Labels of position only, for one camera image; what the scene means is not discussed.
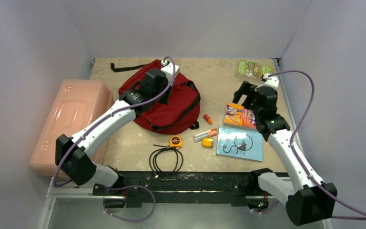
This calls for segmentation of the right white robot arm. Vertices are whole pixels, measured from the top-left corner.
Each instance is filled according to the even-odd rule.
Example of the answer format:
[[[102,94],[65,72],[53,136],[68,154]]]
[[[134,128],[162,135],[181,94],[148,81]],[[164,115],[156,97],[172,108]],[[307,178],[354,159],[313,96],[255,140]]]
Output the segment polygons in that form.
[[[242,106],[255,115],[256,129],[272,147],[284,165],[290,182],[285,182],[268,168],[254,170],[248,187],[254,194],[263,191],[285,206],[287,215],[296,226],[332,217],[337,189],[326,183],[310,166],[294,142],[287,121],[277,112],[276,89],[242,82],[234,93],[233,103],[245,95]]]

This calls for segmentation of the light blue book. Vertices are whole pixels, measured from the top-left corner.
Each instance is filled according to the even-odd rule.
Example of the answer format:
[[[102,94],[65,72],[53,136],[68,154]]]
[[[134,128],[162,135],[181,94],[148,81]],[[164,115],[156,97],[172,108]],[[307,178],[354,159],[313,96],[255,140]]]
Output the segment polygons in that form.
[[[263,161],[264,139],[257,131],[221,126],[217,136],[216,155]]]

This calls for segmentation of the red student backpack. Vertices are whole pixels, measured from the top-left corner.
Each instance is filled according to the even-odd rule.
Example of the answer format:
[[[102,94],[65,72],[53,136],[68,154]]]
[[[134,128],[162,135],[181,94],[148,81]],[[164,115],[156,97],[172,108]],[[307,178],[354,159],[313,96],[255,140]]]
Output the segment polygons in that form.
[[[136,84],[144,79],[149,70],[162,68],[161,60],[132,67],[117,68],[114,63],[110,66],[115,73],[138,70],[119,88],[119,95],[132,87],[138,88]],[[144,129],[163,135],[178,135],[187,129],[199,129],[200,100],[201,95],[194,82],[179,73],[171,87],[168,103],[156,102],[134,122]]]

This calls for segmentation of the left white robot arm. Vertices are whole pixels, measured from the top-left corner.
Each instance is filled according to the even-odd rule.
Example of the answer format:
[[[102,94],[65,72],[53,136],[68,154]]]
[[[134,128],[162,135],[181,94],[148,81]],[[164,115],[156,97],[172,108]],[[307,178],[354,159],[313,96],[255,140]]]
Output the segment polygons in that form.
[[[180,69],[169,64],[150,69],[144,78],[127,88],[99,118],[72,136],[60,135],[55,143],[54,185],[60,171],[76,185],[103,185],[111,195],[118,195],[123,182],[117,171],[92,161],[96,150],[120,128],[148,111],[155,102],[167,103]]]

